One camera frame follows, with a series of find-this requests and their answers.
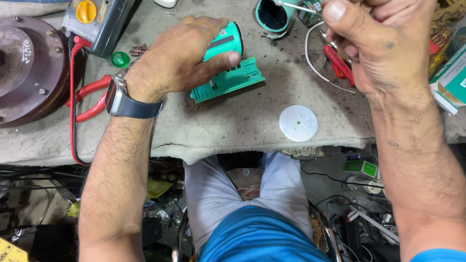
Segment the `blue shirt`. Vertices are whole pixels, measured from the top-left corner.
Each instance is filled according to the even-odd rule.
[[[198,262],[331,262],[286,218],[261,207],[242,207],[229,214],[202,246]],[[464,262],[466,253],[432,249],[411,262]]]

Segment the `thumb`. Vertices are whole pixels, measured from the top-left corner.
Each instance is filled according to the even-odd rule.
[[[374,46],[390,39],[390,28],[377,23],[361,7],[347,0],[333,0],[323,8],[323,18],[338,35],[353,42],[358,48]]]
[[[201,84],[207,83],[215,75],[238,65],[240,61],[241,55],[234,51],[213,56],[208,61],[196,66],[196,72],[199,76],[198,80]]]

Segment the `barcode sticker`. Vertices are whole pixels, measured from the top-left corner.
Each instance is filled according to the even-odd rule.
[[[314,6],[315,8],[317,8],[318,11],[322,10],[322,7],[320,6],[320,3],[319,3],[319,2],[313,4],[313,6]]]

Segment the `hand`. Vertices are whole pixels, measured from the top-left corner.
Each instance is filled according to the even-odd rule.
[[[126,75],[128,94],[154,103],[167,92],[191,90],[239,64],[238,52],[225,52],[203,62],[207,48],[228,19],[185,17],[161,33]]]
[[[361,7],[348,0],[323,3],[329,37],[338,42],[339,55],[353,61],[355,84],[369,100],[428,91],[429,29],[435,3],[366,0]]]

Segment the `red wire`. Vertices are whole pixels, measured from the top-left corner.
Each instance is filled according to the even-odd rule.
[[[76,36],[74,38],[74,41],[76,42],[75,46],[71,50],[71,57],[69,60],[69,97],[71,100],[70,107],[69,107],[69,140],[70,140],[70,145],[71,145],[71,156],[73,157],[74,161],[76,163],[79,163],[81,165],[87,165],[81,161],[79,161],[79,158],[75,155],[75,149],[73,145],[73,136],[75,132],[75,125],[73,124],[73,117],[75,116],[75,110],[74,110],[74,104],[75,104],[75,92],[74,92],[74,69],[75,69],[75,55],[76,53],[81,50],[84,46],[90,47],[91,43],[79,36]]]

